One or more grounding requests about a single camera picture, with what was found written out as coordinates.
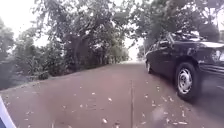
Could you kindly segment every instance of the white object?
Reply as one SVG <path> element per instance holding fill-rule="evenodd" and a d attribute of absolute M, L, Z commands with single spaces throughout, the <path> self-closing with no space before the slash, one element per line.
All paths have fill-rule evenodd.
<path fill-rule="evenodd" d="M 9 116 L 9 113 L 3 103 L 1 96 L 0 96 L 0 118 L 1 118 L 2 122 L 5 124 L 6 128 L 16 128 L 11 117 Z"/>
<path fill-rule="evenodd" d="M 103 123 L 105 123 L 105 124 L 107 123 L 107 120 L 106 120 L 106 119 L 103 119 L 102 121 L 103 121 Z"/>
<path fill-rule="evenodd" d="M 111 99 L 111 98 L 108 98 L 108 100 L 109 100 L 109 101 L 112 101 L 112 99 Z"/>

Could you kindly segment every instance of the car's rear wheel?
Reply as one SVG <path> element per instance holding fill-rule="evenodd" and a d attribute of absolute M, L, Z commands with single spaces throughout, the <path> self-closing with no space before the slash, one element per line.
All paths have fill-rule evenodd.
<path fill-rule="evenodd" d="M 201 79 L 196 68 L 188 62 L 181 63 L 175 75 L 178 96 L 188 102 L 195 101 L 201 91 Z"/>
<path fill-rule="evenodd" d="M 148 74 L 151 74 L 152 73 L 152 68 L 151 68 L 151 63 L 149 61 L 146 62 L 146 68 L 147 68 Z"/>

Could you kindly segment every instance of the car bumper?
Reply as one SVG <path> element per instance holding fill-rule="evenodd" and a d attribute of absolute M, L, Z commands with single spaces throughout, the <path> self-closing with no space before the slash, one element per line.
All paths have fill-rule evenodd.
<path fill-rule="evenodd" d="M 201 75 L 215 76 L 224 79 L 224 67 L 214 65 L 199 65 Z"/>
<path fill-rule="evenodd" d="M 224 67 L 214 65 L 199 65 L 203 82 L 213 86 L 224 87 Z"/>

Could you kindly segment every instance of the road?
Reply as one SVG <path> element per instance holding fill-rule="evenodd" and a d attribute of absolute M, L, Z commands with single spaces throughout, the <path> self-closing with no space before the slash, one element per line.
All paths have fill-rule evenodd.
<path fill-rule="evenodd" d="M 18 128 L 223 128 L 224 90 L 206 82 L 195 104 L 172 84 L 123 63 L 1 92 Z"/>

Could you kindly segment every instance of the car window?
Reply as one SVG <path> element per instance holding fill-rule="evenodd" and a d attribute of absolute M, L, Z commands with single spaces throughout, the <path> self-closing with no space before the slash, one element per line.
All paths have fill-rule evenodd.
<path fill-rule="evenodd" d="M 153 44 L 153 45 L 150 47 L 149 51 L 155 51 L 156 49 L 157 49 L 157 43 L 156 43 L 156 44 Z"/>
<path fill-rule="evenodd" d="M 203 37 L 194 34 L 172 33 L 171 35 L 174 41 L 205 41 Z"/>

